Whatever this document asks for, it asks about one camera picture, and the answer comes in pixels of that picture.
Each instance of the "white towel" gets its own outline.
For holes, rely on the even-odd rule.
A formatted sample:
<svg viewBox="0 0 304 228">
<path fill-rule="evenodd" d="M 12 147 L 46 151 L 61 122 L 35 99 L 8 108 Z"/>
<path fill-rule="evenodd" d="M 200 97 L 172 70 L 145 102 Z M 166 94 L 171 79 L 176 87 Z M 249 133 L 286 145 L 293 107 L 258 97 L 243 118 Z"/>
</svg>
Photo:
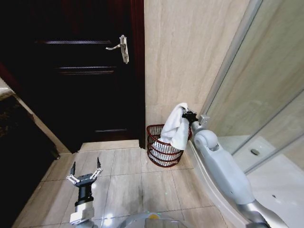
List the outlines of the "white towel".
<svg viewBox="0 0 304 228">
<path fill-rule="evenodd" d="M 180 103 L 172 110 L 162 131 L 159 141 L 170 143 L 176 149 L 185 150 L 188 141 L 189 121 L 182 118 L 183 108 L 188 109 L 187 103 Z"/>
</svg>

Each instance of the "door threshold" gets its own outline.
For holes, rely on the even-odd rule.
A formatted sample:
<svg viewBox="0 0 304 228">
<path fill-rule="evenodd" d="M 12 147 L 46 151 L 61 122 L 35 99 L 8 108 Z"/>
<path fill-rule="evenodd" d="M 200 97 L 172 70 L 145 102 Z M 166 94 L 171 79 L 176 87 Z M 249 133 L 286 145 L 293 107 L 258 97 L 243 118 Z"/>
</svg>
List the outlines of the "door threshold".
<svg viewBox="0 0 304 228">
<path fill-rule="evenodd" d="M 120 140 L 120 141 L 107 141 L 107 142 L 84 142 L 81 145 L 79 152 L 83 151 L 99 151 L 99 150 L 114 150 L 114 149 L 127 149 L 138 148 L 139 141 L 136 140 Z"/>
</svg>

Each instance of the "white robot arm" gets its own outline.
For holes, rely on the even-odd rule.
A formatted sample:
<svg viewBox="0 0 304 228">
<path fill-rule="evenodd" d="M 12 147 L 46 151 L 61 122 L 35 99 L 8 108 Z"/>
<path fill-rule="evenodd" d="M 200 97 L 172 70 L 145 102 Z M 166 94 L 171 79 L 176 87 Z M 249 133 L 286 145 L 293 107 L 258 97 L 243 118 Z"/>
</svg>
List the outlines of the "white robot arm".
<svg viewBox="0 0 304 228">
<path fill-rule="evenodd" d="M 198 121 L 196 113 L 188 110 L 183 117 L 187 118 L 191 125 L 195 146 L 202 153 L 218 188 L 235 202 L 238 211 L 250 221 L 248 227 L 287 228 L 277 214 L 256 200 L 247 176 L 232 155 L 222 148 L 217 136 L 204 128 L 202 120 Z"/>
</svg>

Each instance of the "wire basket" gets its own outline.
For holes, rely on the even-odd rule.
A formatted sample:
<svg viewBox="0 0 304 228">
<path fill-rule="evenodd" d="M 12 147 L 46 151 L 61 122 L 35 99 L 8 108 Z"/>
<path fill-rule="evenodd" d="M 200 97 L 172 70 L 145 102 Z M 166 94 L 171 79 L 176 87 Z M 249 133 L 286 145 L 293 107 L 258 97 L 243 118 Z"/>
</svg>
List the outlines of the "wire basket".
<svg viewBox="0 0 304 228">
<path fill-rule="evenodd" d="M 147 126 L 147 155 L 154 164 L 161 167 L 171 167 L 179 163 L 184 151 L 172 147 L 170 143 L 158 140 L 161 137 L 163 127 L 164 124 Z M 191 136 L 192 133 L 189 128 L 188 140 Z"/>
</svg>

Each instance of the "drain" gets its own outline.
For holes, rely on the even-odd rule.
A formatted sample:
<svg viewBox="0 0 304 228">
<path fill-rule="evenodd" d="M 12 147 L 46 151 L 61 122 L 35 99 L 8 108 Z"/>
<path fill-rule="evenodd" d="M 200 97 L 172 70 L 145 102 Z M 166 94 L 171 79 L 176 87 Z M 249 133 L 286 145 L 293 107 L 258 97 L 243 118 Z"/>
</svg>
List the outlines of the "drain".
<svg viewBox="0 0 304 228">
<path fill-rule="evenodd" d="M 255 156 L 258 156 L 260 154 L 257 149 L 251 149 L 250 152 L 253 153 Z"/>
</svg>

